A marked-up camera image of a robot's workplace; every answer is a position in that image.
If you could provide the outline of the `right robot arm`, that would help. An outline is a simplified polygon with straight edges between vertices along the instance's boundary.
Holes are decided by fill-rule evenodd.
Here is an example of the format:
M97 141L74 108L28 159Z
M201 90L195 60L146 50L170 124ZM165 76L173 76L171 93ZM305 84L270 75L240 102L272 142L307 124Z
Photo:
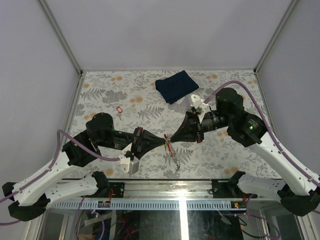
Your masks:
M237 171L227 182L231 196L266 197L301 217L319 206L320 176L286 151L259 116L245 111L244 99L234 89L226 87L217 93L215 110L195 94L186 96L183 104L185 118L170 138L172 143L201 143L205 133L227 128L234 141L256 153L281 176L281 179L267 179Z

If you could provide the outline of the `key with green tag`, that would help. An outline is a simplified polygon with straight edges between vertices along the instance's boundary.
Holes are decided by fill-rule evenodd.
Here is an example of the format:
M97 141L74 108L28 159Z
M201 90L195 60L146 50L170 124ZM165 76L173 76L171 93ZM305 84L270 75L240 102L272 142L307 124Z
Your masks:
M169 142L168 140L165 141L164 148L165 148L166 150L168 150L168 151L171 150L171 144L170 144L170 142Z

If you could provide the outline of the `steel key holder red handle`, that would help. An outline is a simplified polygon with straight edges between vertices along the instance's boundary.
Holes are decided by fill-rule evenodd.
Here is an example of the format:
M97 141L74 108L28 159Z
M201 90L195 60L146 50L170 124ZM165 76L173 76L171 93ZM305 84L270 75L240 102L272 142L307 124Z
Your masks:
M169 136L167 134L164 134L164 140L165 140L165 143L166 141L169 141L170 142L170 146L171 146L171 150L168 150L173 162L175 163L175 171L179 171L180 168L181 168L181 163L180 163L180 160L177 158L176 156L176 151L175 149L173 148L172 146L172 142L171 142L171 139L169 138Z

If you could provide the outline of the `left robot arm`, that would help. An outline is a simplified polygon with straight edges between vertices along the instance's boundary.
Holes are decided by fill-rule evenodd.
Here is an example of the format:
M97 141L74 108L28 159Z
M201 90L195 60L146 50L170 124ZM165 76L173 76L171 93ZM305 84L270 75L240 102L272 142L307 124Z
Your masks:
M115 130L112 116L104 112L94 115L85 127L75 137L59 129L57 135L64 135L69 141L56 147L53 159L30 177L2 186L4 199L12 200L8 206L12 218L28 222L63 201L80 196L105 197L110 184L100 171L73 183L58 185L58 182L97 159L117 162L125 174L134 174L143 155L165 144L164 138L142 127L132 133Z

